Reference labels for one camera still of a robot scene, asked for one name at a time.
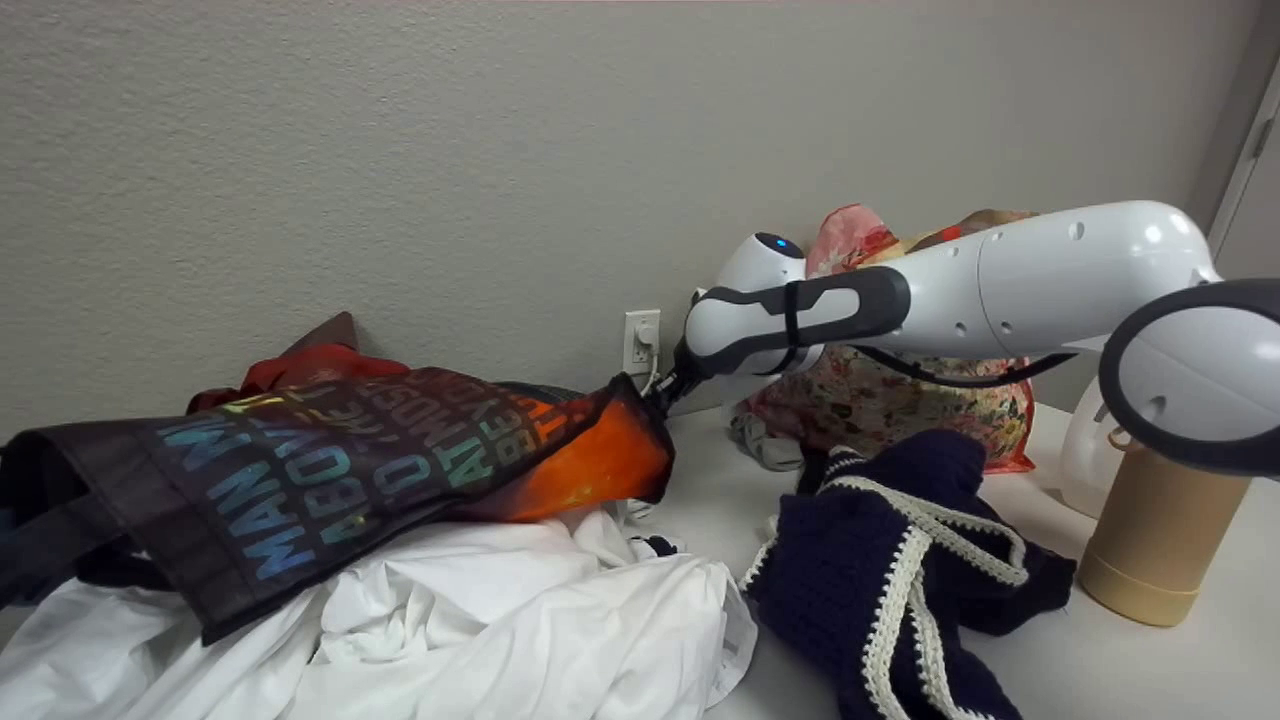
navy blue cloth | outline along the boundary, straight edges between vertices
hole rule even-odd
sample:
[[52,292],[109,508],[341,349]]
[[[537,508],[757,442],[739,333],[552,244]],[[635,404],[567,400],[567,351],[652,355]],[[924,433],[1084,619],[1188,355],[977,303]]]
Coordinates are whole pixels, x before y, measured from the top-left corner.
[[[956,433],[922,433],[876,460],[833,456],[827,484],[870,474],[885,488],[996,519],[977,501],[983,449]],[[783,496],[775,544],[749,582],[761,622],[809,655],[839,694],[839,717],[882,717],[870,688],[870,633],[888,572],[912,519],[876,491],[821,488],[817,496]],[[994,556],[1007,556],[1007,535],[964,533]],[[961,709],[983,717],[1022,717],[996,674],[961,648],[961,622],[1007,633],[1036,612],[1062,606],[1073,593],[1073,563],[1030,548],[1030,582],[1007,589],[973,568],[956,551],[931,544],[924,556],[924,599],[938,617],[948,693]],[[892,651],[892,694],[916,717],[945,717],[922,678],[916,622],[906,617]]]

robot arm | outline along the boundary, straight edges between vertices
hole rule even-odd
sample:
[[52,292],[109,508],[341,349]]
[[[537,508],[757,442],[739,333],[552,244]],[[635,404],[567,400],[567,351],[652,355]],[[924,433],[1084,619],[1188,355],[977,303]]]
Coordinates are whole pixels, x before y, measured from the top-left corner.
[[1280,283],[1221,283],[1202,229],[1167,205],[1098,205],[802,279],[780,234],[739,244],[696,292],[675,396],[767,376],[821,342],[931,355],[1099,349],[1118,420],[1174,460],[1280,471]]

white table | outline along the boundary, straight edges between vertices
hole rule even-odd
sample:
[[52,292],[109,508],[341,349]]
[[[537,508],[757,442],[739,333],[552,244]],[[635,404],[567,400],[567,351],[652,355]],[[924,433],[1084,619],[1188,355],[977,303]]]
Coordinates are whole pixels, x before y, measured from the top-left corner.
[[[1041,456],[1062,411],[1036,417]],[[730,438],[730,411],[708,407],[674,420],[675,474],[652,523],[694,551],[745,572],[761,528],[795,471],[765,471]],[[1084,593],[1063,612],[1036,617],[1013,637],[964,642],[988,660],[1030,720],[1265,720],[1280,717],[1280,484],[1254,484],[1212,576],[1179,628],[1142,628]],[[723,720],[827,720],[833,688],[780,640],[761,637],[757,665],[714,717]]]

